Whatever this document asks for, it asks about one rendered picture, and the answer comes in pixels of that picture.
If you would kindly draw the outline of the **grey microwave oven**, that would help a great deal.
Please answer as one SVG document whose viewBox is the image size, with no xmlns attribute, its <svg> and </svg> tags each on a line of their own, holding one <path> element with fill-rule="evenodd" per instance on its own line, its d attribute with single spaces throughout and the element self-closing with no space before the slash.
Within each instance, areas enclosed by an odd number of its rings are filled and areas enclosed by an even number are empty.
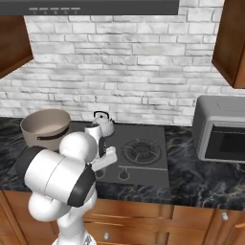
<svg viewBox="0 0 245 245">
<path fill-rule="evenodd" d="M 245 97 L 200 96 L 191 130 L 199 160 L 245 164 Z"/>
</svg>

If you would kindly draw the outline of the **grey range hood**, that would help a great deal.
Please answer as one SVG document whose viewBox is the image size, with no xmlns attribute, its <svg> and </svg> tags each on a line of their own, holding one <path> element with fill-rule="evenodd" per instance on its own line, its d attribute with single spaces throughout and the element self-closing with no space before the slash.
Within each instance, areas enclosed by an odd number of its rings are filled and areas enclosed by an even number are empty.
<svg viewBox="0 0 245 245">
<path fill-rule="evenodd" d="M 0 0 L 0 15 L 177 15 L 180 0 Z"/>
</svg>

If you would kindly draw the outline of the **beige cooking pot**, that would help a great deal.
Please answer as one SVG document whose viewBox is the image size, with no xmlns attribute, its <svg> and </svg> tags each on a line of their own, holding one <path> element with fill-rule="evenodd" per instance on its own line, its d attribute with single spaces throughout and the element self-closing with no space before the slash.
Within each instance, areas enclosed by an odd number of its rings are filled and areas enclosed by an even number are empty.
<svg viewBox="0 0 245 245">
<path fill-rule="evenodd" d="M 70 133 L 70 115 L 61 109 L 43 109 L 22 120 L 20 128 L 28 147 L 39 145 L 57 151 L 61 140 Z"/>
</svg>

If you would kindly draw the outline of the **brown wooden drawer front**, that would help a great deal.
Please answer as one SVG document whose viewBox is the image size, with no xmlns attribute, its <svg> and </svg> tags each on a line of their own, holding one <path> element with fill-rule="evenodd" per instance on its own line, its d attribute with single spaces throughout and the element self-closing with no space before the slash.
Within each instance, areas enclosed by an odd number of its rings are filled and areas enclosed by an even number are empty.
<svg viewBox="0 0 245 245">
<path fill-rule="evenodd" d="M 172 205 L 132 201 L 99 199 L 96 206 L 85 214 L 86 218 L 158 223 L 172 219 Z"/>
</svg>

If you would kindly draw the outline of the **brown wooden cabinet door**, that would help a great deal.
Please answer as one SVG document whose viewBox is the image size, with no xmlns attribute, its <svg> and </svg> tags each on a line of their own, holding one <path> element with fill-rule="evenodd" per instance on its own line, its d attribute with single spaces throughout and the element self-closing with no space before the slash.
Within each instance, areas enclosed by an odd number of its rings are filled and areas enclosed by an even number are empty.
<svg viewBox="0 0 245 245">
<path fill-rule="evenodd" d="M 222 212 L 229 216 L 222 220 Z M 203 245 L 245 245 L 245 210 L 216 210 Z"/>
<path fill-rule="evenodd" d="M 58 235 L 57 224 L 33 219 L 28 210 L 30 197 L 29 192 L 0 190 L 0 208 L 20 245 L 52 245 Z"/>
</svg>

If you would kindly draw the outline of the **brown drawer front with knob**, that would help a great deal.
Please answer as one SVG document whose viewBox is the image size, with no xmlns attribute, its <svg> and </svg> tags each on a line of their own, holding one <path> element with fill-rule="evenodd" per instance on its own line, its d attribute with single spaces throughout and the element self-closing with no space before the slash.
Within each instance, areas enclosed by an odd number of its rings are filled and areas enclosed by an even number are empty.
<svg viewBox="0 0 245 245">
<path fill-rule="evenodd" d="M 99 245 L 168 245 L 169 233 L 92 221 L 86 221 L 85 228 Z M 108 240 L 103 238 L 105 233 L 109 233 Z"/>
</svg>

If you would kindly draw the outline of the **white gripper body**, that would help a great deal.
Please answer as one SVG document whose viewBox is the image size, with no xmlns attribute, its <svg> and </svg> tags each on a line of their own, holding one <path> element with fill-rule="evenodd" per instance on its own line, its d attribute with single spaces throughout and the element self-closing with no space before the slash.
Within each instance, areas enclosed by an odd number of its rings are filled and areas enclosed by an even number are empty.
<svg viewBox="0 0 245 245">
<path fill-rule="evenodd" d="M 104 167 L 108 167 L 118 161 L 116 148 L 110 146 L 106 149 L 106 153 L 101 157 L 92 162 L 92 169 L 98 171 Z"/>
</svg>

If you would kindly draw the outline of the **dark grey hob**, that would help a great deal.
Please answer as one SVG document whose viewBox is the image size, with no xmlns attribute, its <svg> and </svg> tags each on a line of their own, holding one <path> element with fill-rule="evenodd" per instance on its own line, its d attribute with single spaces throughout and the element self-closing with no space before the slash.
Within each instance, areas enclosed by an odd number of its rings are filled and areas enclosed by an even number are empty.
<svg viewBox="0 0 245 245">
<path fill-rule="evenodd" d="M 72 125 L 72 132 L 82 132 L 90 123 L 79 122 Z M 118 161 L 105 170 L 97 181 L 165 187 L 168 185 L 167 153 L 165 130 L 158 125 L 121 124 L 114 125 L 114 133 L 105 139 L 107 147 L 114 146 Z M 126 170 L 128 180 L 120 180 L 118 175 Z"/>
</svg>

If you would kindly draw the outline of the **brown wooden wall cabinet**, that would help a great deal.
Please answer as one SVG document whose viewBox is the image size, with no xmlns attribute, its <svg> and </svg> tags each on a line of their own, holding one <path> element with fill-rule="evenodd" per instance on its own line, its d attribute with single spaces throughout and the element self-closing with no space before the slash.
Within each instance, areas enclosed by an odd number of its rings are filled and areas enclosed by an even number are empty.
<svg viewBox="0 0 245 245">
<path fill-rule="evenodd" d="M 234 89 L 245 89 L 245 0 L 225 0 L 212 64 Z"/>
<path fill-rule="evenodd" d="M 0 78 L 33 59 L 23 16 L 0 16 Z"/>
</svg>

